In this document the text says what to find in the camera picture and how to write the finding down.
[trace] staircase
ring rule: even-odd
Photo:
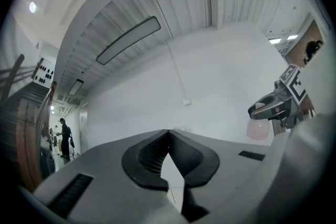
[[[0,106],[0,148],[14,170],[19,185],[24,185],[16,148],[16,123],[20,100],[25,99],[39,108],[48,91],[48,88],[31,82]]]

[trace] wall outlet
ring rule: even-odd
[[[183,98],[183,103],[184,103],[184,105],[190,105],[190,104],[191,104],[191,99],[190,99],[190,97],[188,97],[188,98]]]

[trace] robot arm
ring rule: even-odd
[[[248,109],[253,120],[280,120],[284,127],[291,129],[300,113],[299,105],[306,91],[298,81],[300,68],[290,65],[274,83],[274,91],[265,95]]]

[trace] ceiling light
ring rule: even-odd
[[[269,42],[271,42],[272,44],[276,44],[276,43],[279,43],[280,40],[281,40],[281,38],[269,39]]]
[[[155,16],[149,17],[117,38],[100,55],[98,55],[96,61],[102,65],[106,65],[128,47],[160,29],[161,26],[157,18]]]
[[[29,10],[31,13],[34,13],[36,11],[36,4],[34,2],[30,3]]]
[[[82,87],[84,84],[84,81],[77,79],[76,82],[72,85],[71,90],[69,91],[70,95],[75,95],[80,87]]]
[[[289,36],[289,37],[287,38],[287,40],[296,39],[297,37],[298,37],[298,35]]]

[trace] backpack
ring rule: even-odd
[[[72,139],[72,132],[71,132],[70,127],[68,127],[68,132],[69,132],[69,136],[70,136],[70,144],[73,148],[75,148],[75,144],[74,144],[73,139]]]

